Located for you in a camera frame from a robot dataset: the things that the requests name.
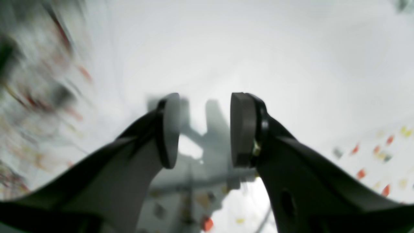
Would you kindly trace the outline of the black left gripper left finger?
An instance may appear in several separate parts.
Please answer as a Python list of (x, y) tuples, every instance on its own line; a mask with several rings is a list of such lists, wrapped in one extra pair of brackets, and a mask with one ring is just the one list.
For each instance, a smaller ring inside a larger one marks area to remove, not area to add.
[(19, 233), (133, 233), (151, 181), (174, 168), (180, 95), (171, 93), (113, 142), (24, 197), (1, 202), (1, 226)]

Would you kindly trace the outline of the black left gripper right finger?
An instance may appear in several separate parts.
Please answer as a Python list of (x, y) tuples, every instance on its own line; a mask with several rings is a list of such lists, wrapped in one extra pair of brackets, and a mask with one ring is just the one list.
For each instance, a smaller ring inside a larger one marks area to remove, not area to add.
[(413, 205), (391, 201), (299, 142), (249, 93), (232, 93), (233, 165), (255, 168), (279, 233), (412, 233)]

